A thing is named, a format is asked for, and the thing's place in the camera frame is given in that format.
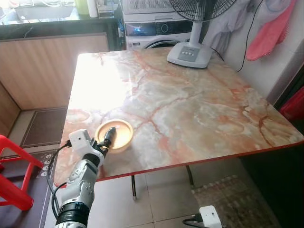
washing machine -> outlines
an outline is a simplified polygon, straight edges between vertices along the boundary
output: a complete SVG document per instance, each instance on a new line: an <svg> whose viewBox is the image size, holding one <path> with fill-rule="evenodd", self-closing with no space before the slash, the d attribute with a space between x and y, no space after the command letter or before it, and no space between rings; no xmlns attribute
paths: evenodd
<svg viewBox="0 0 304 228"><path fill-rule="evenodd" d="M124 14L127 50L174 46L190 39L192 22L176 12Z"/></svg>

electric fan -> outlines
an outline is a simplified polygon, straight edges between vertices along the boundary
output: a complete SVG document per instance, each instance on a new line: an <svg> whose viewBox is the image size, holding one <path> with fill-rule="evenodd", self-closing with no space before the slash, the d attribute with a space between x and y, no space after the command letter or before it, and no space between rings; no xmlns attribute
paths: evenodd
<svg viewBox="0 0 304 228"><path fill-rule="evenodd" d="M199 43L204 21L211 20L228 10L236 0L170 0L174 10L193 21L190 42L176 44L169 52L169 62L196 68L206 68L212 49Z"/></svg>

beige floor tile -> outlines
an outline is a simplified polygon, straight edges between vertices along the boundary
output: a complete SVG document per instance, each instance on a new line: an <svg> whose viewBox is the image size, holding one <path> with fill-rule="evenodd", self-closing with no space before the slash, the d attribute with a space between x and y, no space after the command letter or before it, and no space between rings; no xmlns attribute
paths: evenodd
<svg viewBox="0 0 304 228"><path fill-rule="evenodd" d="M207 161L190 165L195 187L201 187L233 174L248 178L247 172L239 158Z"/></svg>
<svg viewBox="0 0 304 228"><path fill-rule="evenodd" d="M128 228L154 228L154 224L148 223L148 224L144 224L144 225L140 225L140 226L136 226L136 227L128 227Z"/></svg>
<svg viewBox="0 0 304 228"><path fill-rule="evenodd" d="M34 114L34 111L22 111L17 119L17 121L15 122L13 129L11 130L10 134L9 134L9 139L11 141L13 141L15 144L20 145L23 136L25 134L25 131L28 128L29 122L32 119L32 116ZM9 149L5 149L2 153L1 153L1 157L5 157L5 156L12 156L12 155L16 155L15 152L9 150Z"/></svg>
<svg viewBox="0 0 304 228"><path fill-rule="evenodd" d="M154 221L198 211L185 167L150 172L146 174L146 179Z"/></svg>
<svg viewBox="0 0 304 228"><path fill-rule="evenodd" d="M184 219L189 219L191 216L167 219L154 223L155 228L190 228L182 223Z"/></svg>
<svg viewBox="0 0 304 228"><path fill-rule="evenodd" d="M29 148L24 148L24 150L28 153L34 153L34 152L39 152L39 151L57 150L59 147L60 147L60 144L54 144L54 145L47 145L47 146L29 147Z"/></svg>
<svg viewBox="0 0 304 228"><path fill-rule="evenodd" d="M88 227L122 228L153 222L144 174L136 175L135 182L137 201L132 197L131 177L97 182Z"/></svg>

wooden cabinet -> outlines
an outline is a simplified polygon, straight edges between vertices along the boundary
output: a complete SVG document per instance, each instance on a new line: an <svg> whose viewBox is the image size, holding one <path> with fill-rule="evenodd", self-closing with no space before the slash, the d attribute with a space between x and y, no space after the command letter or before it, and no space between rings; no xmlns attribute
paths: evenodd
<svg viewBox="0 0 304 228"><path fill-rule="evenodd" d="M0 134L5 136L9 134L19 112L19 107L0 84Z"/></svg>
<svg viewBox="0 0 304 228"><path fill-rule="evenodd" d="M0 42L0 81L22 110L67 106L78 55L103 51L105 33Z"/></svg>

sink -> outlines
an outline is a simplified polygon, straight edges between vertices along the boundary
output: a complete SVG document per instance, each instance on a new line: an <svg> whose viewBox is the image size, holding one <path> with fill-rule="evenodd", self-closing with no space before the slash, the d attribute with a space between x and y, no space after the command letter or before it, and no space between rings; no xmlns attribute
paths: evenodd
<svg viewBox="0 0 304 228"><path fill-rule="evenodd" d="M15 8L21 20L67 18L73 11L73 6L64 7L20 7Z"/></svg>

